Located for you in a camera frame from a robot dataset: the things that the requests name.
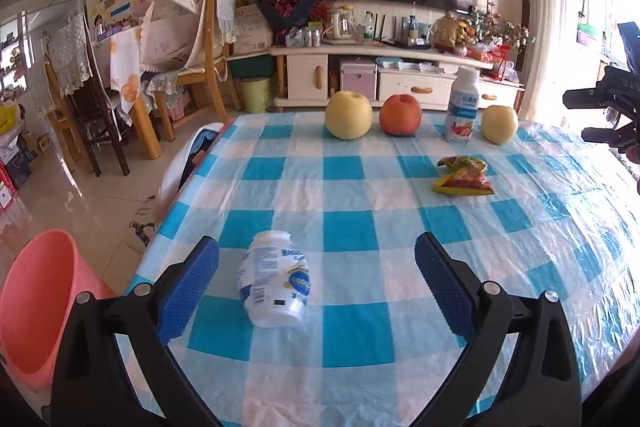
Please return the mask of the crushed white plastic bottle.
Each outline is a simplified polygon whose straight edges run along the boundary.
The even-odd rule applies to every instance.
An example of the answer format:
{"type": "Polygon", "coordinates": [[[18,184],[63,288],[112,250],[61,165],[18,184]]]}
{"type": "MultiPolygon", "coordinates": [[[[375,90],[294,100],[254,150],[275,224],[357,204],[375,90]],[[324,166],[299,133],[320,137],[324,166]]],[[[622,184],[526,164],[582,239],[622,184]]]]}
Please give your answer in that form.
{"type": "Polygon", "coordinates": [[[302,321],[311,290],[308,262],[285,231],[254,236],[240,264],[239,294],[254,326],[292,327],[302,321]]]}

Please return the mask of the green trash can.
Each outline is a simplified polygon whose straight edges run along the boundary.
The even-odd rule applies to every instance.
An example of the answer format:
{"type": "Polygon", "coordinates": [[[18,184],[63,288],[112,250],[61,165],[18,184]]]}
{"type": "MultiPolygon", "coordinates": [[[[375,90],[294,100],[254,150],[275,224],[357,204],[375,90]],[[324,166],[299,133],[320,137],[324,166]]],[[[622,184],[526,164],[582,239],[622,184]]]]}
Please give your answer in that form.
{"type": "Polygon", "coordinates": [[[241,80],[241,90],[247,113],[266,113],[272,105],[271,79],[269,77],[254,77],[241,80]]]}

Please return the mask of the blue checkered tablecloth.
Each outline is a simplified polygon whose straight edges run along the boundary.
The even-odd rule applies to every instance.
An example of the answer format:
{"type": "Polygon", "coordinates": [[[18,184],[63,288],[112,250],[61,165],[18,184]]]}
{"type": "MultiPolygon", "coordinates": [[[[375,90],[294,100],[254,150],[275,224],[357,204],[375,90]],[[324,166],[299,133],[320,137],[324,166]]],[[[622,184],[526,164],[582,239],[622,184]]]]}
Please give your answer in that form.
{"type": "Polygon", "coordinates": [[[134,281],[153,282],[203,236],[219,268],[170,347],[226,425],[405,426],[462,347],[413,258],[432,232],[451,257],[513,295],[554,291],[584,392],[639,327],[639,197],[622,163],[576,133],[524,122],[508,144],[442,137],[427,114],[410,138],[373,126],[341,141],[319,113],[244,115],[177,196],[134,281]],[[495,193],[436,193],[440,158],[483,159],[495,193]],[[308,261],[302,321],[250,323],[238,272],[253,237],[285,231],[308,261]]]}

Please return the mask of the yellow pear right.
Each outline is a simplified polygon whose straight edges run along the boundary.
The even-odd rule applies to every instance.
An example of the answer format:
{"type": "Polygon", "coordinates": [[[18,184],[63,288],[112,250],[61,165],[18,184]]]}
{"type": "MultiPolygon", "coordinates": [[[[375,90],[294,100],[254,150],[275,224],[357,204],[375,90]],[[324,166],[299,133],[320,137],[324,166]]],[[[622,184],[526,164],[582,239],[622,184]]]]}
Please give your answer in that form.
{"type": "Polygon", "coordinates": [[[490,143],[506,144],[518,131],[518,115],[512,107],[491,105],[484,110],[480,131],[490,143]]]}

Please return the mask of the dark wooden chair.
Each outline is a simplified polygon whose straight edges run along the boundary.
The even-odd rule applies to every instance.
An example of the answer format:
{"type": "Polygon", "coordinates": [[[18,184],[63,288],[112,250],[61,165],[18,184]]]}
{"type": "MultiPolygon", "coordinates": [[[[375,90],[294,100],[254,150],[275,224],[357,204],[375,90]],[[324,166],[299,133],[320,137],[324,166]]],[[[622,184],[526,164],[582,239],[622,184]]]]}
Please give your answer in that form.
{"type": "Polygon", "coordinates": [[[111,145],[120,171],[128,176],[130,169],[115,107],[98,71],[83,9],[68,13],[65,25],[49,41],[46,59],[51,89],[70,116],[91,171],[101,176],[96,148],[111,145]]]}

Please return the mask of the red gift bags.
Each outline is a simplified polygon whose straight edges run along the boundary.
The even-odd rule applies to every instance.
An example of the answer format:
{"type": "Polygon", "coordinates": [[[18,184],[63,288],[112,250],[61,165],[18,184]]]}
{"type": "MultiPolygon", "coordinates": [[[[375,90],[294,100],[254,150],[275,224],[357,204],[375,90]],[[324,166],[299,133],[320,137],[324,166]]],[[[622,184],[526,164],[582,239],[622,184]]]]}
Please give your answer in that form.
{"type": "Polygon", "coordinates": [[[4,213],[14,203],[17,189],[15,188],[6,167],[0,165],[0,213],[4,213]]]}

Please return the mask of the yellow orange snack bag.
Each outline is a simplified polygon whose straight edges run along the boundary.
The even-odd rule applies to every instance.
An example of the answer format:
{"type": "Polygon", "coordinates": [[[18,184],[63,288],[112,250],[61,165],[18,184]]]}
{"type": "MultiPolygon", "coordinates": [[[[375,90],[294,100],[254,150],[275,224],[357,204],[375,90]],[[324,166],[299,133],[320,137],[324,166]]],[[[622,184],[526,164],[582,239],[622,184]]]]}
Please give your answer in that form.
{"type": "Polygon", "coordinates": [[[483,171],[462,168],[437,179],[432,184],[436,193],[461,196],[487,196],[495,193],[483,171]]]}

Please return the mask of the yellow pear left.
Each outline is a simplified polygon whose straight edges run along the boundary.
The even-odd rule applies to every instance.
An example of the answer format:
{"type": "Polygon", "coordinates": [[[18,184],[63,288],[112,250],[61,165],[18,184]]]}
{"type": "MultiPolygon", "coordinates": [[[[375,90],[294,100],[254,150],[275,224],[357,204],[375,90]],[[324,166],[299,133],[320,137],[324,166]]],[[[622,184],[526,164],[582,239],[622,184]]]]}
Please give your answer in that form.
{"type": "Polygon", "coordinates": [[[370,101],[354,91],[338,91],[324,112],[324,125],[335,138],[350,141],[367,134],[372,126],[370,101]]]}

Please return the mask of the electric kettle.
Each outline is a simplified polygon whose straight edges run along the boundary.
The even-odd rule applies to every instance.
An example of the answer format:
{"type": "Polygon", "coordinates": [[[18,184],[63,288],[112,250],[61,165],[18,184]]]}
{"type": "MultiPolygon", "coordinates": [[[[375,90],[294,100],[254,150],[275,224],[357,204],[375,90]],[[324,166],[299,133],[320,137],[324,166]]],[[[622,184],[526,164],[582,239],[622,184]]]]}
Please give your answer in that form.
{"type": "Polygon", "coordinates": [[[323,34],[325,42],[355,41],[358,38],[354,7],[350,4],[334,6],[329,26],[323,34]]]}

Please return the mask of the red apple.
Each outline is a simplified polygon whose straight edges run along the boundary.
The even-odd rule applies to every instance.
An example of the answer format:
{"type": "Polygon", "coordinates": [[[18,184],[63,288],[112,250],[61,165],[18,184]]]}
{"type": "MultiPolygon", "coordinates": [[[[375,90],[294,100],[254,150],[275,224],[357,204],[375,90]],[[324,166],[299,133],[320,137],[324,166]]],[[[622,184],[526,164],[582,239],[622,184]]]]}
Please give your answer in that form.
{"type": "Polygon", "coordinates": [[[378,121],[383,131],[395,136],[414,135],[422,120],[422,108],[410,94],[395,94],[383,104],[378,121]]]}

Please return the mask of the wooden chair with cushion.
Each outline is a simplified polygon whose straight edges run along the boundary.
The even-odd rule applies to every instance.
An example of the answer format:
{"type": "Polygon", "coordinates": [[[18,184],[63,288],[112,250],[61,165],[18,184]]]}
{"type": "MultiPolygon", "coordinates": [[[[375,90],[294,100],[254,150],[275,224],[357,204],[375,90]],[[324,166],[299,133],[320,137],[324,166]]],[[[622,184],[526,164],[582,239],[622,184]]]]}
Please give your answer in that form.
{"type": "Polygon", "coordinates": [[[180,88],[208,92],[205,108],[229,119],[220,85],[229,80],[227,58],[235,40],[235,0],[152,0],[142,23],[141,66],[150,75],[145,92],[160,114],[165,138],[175,139],[179,124],[168,98],[180,88]]]}

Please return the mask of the pink storage box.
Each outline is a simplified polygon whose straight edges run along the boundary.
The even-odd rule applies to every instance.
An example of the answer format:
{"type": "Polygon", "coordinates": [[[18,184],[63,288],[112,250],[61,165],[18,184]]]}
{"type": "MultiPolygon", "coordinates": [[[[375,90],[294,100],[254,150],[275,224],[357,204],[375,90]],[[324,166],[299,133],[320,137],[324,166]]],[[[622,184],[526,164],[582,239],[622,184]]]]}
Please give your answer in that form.
{"type": "Polygon", "coordinates": [[[345,58],[340,62],[340,88],[357,92],[369,101],[378,94],[378,64],[365,58],[345,58]]]}

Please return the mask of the golden ornament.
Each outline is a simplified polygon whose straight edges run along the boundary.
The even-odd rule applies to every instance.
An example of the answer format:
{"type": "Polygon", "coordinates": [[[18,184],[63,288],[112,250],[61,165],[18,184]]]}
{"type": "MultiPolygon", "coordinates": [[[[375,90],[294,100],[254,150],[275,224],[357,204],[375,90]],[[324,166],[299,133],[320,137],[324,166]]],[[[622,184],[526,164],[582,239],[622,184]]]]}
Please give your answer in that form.
{"type": "Polygon", "coordinates": [[[442,52],[465,56],[475,42],[474,27],[456,16],[447,13],[431,27],[431,46],[442,52]]]}

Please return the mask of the cartoon cat stool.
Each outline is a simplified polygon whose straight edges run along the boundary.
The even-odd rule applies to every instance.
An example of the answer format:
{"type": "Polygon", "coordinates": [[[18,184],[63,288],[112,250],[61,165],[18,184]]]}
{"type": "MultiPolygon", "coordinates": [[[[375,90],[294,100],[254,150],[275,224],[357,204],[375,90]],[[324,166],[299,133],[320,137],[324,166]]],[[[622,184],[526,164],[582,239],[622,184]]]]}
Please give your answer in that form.
{"type": "Polygon", "coordinates": [[[143,255],[155,233],[155,195],[151,195],[142,202],[129,220],[125,243],[133,251],[143,255]]]}

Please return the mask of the yellow plastic bag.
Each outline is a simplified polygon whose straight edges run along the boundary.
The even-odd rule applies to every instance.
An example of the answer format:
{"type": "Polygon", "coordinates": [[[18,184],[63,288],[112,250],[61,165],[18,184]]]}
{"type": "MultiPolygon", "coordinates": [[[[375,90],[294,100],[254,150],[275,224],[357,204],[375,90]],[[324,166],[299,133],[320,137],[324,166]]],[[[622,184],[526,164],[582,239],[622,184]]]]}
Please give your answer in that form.
{"type": "Polygon", "coordinates": [[[20,121],[20,108],[15,103],[2,103],[0,105],[0,134],[11,131],[20,121]]]}

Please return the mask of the pink plastic basin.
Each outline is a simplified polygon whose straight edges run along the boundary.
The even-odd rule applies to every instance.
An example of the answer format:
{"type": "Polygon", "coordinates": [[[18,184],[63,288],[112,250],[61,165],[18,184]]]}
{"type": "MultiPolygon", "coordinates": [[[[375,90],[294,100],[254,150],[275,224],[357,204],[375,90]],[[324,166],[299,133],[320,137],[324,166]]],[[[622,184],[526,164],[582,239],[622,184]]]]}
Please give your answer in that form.
{"type": "Polygon", "coordinates": [[[9,269],[1,291],[1,352],[30,389],[52,384],[66,320],[83,291],[98,299],[114,296],[61,229],[34,237],[9,269]]]}

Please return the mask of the white yogurt drink bottle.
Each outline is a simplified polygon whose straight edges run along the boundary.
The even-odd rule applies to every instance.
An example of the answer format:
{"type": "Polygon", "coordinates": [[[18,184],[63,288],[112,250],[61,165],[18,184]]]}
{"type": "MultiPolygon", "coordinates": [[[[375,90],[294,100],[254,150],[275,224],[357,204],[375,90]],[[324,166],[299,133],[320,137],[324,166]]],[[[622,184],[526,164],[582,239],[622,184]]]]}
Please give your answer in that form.
{"type": "Polygon", "coordinates": [[[444,138],[449,142],[468,142],[471,139],[477,115],[477,83],[480,73],[477,69],[460,66],[456,79],[451,85],[447,114],[444,124],[444,138]]]}

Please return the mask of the yellow pear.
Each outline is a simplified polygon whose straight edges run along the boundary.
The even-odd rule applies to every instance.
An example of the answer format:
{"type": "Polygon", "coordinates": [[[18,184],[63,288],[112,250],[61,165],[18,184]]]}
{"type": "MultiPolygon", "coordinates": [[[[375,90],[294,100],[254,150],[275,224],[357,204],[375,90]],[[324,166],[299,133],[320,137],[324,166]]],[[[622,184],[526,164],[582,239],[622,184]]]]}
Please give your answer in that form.
{"type": "Polygon", "coordinates": [[[480,131],[490,143],[506,144],[518,131],[518,115],[512,107],[491,105],[484,110],[480,131]]]}
{"type": "Polygon", "coordinates": [[[354,91],[338,91],[324,112],[324,125],[335,138],[350,141],[367,134],[372,126],[370,101],[354,91]]]}

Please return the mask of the dining table with cloth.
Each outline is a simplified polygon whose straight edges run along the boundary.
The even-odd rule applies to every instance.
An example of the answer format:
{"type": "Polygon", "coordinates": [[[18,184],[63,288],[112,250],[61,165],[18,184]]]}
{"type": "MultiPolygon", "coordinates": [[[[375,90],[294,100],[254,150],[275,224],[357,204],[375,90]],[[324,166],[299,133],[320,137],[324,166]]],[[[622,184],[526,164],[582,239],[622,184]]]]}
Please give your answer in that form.
{"type": "Polygon", "coordinates": [[[141,43],[140,26],[116,32],[108,39],[110,86],[119,93],[120,106],[131,119],[144,156],[155,160],[162,155],[162,149],[143,98],[141,43]]]}

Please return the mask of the dark flower bouquet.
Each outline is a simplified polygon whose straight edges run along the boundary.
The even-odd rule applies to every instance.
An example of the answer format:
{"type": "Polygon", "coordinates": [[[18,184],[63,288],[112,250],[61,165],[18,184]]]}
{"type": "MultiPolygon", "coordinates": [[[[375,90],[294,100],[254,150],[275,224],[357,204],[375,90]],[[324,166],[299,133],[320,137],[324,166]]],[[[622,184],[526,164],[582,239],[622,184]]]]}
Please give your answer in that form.
{"type": "Polygon", "coordinates": [[[252,0],[272,30],[273,44],[285,45],[294,27],[305,26],[317,0],[252,0]]]}

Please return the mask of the white tv cabinet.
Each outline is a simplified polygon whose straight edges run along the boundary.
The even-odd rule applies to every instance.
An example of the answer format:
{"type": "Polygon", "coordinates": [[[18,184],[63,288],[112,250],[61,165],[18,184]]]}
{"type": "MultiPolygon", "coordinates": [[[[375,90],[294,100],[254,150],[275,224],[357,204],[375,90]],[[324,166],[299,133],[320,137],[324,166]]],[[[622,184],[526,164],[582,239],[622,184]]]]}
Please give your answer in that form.
{"type": "Polygon", "coordinates": [[[410,94],[426,110],[442,112],[448,106],[450,88],[460,66],[480,72],[480,107],[492,104],[517,106],[524,94],[519,82],[497,80],[486,74],[489,63],[437,51],[397,49],[390,46],[338,46],[324,44],[312,48],[282,48],[269,51],[276,59],[276,109],[323,108],[340,88],[340,62],[345,58],[390,62],[378,65],[378,94],[370,101],[374,108],[395,94],[410,94]],[[398,58],[406,67],[393,64],[398,58]]]}

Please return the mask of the covered standing air conditioner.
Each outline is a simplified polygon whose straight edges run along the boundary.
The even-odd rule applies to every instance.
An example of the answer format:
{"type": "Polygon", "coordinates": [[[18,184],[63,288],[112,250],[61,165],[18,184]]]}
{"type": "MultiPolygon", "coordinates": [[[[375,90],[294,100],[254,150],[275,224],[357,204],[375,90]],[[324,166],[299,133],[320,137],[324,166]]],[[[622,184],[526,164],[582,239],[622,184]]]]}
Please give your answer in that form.
{"type": "Polygon", "coordinates": [[[562,114],[561,80],[567,40],[567,0],[529,0],[525,91],[518,116],[530,121],[554,121],[562,114]]]}

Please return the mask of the green yellow snack bag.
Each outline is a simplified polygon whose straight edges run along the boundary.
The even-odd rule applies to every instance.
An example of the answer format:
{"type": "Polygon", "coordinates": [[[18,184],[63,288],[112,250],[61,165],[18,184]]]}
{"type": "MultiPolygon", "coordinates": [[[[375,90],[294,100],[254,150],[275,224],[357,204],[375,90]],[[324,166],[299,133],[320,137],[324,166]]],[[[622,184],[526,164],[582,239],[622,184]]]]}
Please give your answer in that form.
{"type": "Polygon", "coordinates": [[[437,161],[438,167],[446,167],[450,172],[460,169],[471,169],[485,174],[487,172],[487,164],[483,159],[473,156],[449,156],[440,158],[437,161]]]}

